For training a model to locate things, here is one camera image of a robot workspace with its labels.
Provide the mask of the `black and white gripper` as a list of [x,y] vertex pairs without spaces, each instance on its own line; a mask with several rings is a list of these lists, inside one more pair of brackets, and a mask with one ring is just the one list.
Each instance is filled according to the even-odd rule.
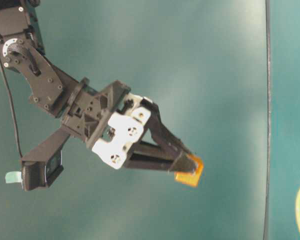
[[[199,166],[191,151],[162,123],[159,107],[132,94],[116,80],[100,92],[83,79],[71,93],[61,127],[118,170],[125,168],[193,174]],[[152,140],[137,143],[148,126]]]

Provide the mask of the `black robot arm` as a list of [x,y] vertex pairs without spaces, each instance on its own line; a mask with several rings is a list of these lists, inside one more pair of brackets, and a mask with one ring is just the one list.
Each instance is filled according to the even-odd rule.
[[159,107],[115,81],[100,91],[77,81],[45,56],[38,0],[0,0],[0,63],[22,74],[30,102],[55,118],[61,132],[82,140],[114,169],[136,168],[193,177],[202,161],[162,123]]

